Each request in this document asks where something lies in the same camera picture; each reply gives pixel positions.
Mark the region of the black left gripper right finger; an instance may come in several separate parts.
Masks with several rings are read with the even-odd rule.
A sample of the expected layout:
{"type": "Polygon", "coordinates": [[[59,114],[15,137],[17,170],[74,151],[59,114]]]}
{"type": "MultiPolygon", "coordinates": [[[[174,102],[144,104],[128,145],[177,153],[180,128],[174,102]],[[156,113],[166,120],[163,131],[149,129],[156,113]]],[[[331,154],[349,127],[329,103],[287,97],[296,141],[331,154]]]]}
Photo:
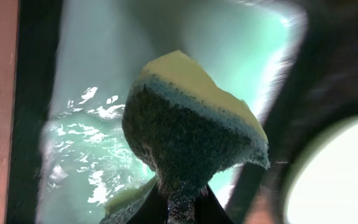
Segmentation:
{"type": "Polygon", "coordinates": [[[196,224],[233,224],[207,184],[195,200],[196,224]]]}

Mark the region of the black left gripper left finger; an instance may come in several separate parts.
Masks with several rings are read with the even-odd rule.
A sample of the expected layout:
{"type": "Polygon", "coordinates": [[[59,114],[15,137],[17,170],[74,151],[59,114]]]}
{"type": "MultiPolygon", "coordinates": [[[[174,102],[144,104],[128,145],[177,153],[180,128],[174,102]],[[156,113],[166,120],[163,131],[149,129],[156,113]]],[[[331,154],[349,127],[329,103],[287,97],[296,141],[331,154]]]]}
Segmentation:
{"type": "Polygon", "coordinates": [[[167,218],[167,199],[159,192],[158,183],[155,183],[141,207],[126,224],[166,224],[167,218]]]}

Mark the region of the green and yellow sponge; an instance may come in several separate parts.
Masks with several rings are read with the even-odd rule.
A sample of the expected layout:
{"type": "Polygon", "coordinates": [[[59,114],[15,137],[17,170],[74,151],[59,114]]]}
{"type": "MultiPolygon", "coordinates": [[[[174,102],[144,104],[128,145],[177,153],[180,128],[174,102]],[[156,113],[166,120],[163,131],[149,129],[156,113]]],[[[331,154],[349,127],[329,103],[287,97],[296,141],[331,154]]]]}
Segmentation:
{"type": "Polygon", "coordinates": [[[167,199],[167,223],[196,223],[195,200],[215,173],[238,164],[270,165],[269,140],[248,105],[179,50],[141,70],[126,100],[122,130],[131,151],[155,175],[114,196],[104,223],[126,224],[155,183],[167,199]]]}

